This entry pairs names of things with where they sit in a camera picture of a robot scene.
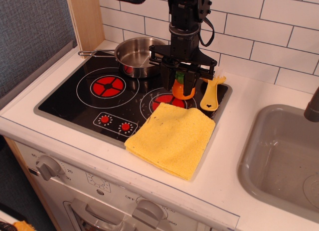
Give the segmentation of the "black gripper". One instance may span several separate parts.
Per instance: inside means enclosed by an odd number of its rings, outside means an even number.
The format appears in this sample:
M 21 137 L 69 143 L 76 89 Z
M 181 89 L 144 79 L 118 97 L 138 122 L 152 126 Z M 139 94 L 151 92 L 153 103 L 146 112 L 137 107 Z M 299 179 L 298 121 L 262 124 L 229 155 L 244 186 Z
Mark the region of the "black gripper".
M 160 66 L 162 85 L 171 90 L 176 71 L 184 72 L 183 95 L 193 97 L 197 79 L 213 79 L 217 61 L 202 53 L 200 29 L 170 29 L 170 45 L 151 45 L 150 64 Z

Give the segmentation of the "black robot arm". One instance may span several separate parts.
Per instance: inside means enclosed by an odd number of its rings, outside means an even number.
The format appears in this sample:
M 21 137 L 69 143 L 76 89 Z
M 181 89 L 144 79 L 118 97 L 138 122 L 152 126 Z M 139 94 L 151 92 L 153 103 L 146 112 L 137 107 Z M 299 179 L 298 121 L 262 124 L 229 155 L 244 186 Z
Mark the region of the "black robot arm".
M 202 53 L 200 45 L 208 47 L 201 38 L 201 25 L 213 24 L 207 16 L 211 13 L 211 0 L 168 0 L 171 22 L 169 24 L 170 45 L 152 45 L 150 63 L 159 65 L 163 87 L 170 90 L 178 73 L 183 73 L 183 94 L 191 95 L 199 78 L 213 79 L 217 62 Z

